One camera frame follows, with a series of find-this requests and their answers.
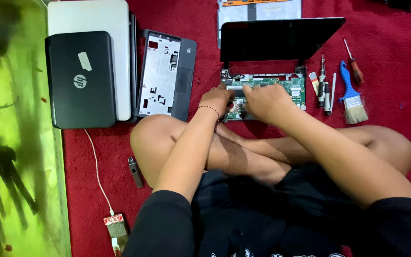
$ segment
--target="aquarium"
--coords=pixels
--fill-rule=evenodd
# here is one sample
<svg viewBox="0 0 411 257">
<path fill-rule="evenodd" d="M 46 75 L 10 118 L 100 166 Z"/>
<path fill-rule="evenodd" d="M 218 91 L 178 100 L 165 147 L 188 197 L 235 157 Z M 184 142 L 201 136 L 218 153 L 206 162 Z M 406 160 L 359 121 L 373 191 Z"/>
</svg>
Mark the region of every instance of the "aquarium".
<svg viewBox="0 0 411 257">
<path fill-rule="evenodd" d="M 41 0 L 0 0 L 0 256 L 71 255 L 46 14 Z"/>
</svg>

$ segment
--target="brush bristles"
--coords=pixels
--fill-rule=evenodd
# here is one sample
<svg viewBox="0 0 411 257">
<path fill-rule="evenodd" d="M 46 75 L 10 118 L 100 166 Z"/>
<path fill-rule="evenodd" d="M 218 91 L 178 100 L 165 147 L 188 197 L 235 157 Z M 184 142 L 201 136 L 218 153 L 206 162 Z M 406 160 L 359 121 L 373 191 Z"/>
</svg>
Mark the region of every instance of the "brush bristles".
<svg viewBox="0 0 411 257">
<path fill-rule="evenodd" d="M 369 119 L 366 110 L 364 110 L 364 105 L 362 104 L 345 109 L 345 117 L 347 119 L 347 124 L 357 124 Z"/>
</svg>

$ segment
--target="hp logo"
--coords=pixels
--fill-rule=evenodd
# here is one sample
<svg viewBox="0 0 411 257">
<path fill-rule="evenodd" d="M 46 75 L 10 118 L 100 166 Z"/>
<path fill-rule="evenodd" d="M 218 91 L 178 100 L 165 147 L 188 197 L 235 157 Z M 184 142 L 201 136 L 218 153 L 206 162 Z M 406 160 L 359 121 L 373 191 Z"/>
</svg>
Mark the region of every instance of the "hp logo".
<svg viewBox="0 0 411 257">
<path fill-rule="evenodd" d="M 74 78 L 74 85 L 79 89 L 84 88 L 87 85 L 87 79 L 79 74 Z"/>
</svg>

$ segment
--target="charging cable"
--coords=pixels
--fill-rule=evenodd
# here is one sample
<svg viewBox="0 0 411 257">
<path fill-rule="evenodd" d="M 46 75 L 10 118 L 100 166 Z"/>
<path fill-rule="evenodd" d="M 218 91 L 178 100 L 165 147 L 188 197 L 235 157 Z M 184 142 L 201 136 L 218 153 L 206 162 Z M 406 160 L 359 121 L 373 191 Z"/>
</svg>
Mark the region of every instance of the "charging cable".
<svg viewBox="0 0 411 257">
<path fill-rule="evenodd" d="M 93 147 L 94 159 L 96 160 L 96 177 L 98 178 L 99 187 L 101 188 L 102 194 L 104 195 L 104 197 L 105 197 L 106 200 L 107 200 L 107 203 L 109 204 L 109 208 L 111 209 L 111 211 L 110 211 L 110 212 L 111 212 L 111 216 L 113 216 L 113 215 L 115 215 L 115 213 L 114 213 L 114 210 L 112 209 L 111 202 L 109 202 L 109 199 L 107 198 L 106 193 L 104 192 L 104 189 L 102 189 L 101 182 L 99 181 L 98 157 L 96 157 L 96 151 L 94 150 L 93 140 L 91 140 L 91 137 L 90 137 L 90 135 L 88 134 L 87 130 L 86 130 L 86 129 L 84 129 L 84 130 L 85 130 L 85 133 L 87 133 L 88 138 L 90 139 L 91 147 Z"/>
</svg>

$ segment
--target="white laptop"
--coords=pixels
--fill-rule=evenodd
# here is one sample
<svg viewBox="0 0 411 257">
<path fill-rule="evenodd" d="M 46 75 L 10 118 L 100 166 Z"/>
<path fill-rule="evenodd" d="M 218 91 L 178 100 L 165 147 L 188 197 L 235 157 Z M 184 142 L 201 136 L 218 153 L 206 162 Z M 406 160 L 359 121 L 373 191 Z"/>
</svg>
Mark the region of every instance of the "white laptop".
<svg viewBox="0 0 411 257">
<path fill-rule="evenodd" d="M 129 9 L 125 0 L 50 2 L 49 36 L 61 33 L 106 31 L 112 38 L 117 120 L 131 118 L 129 73 Z"/>
</svg>

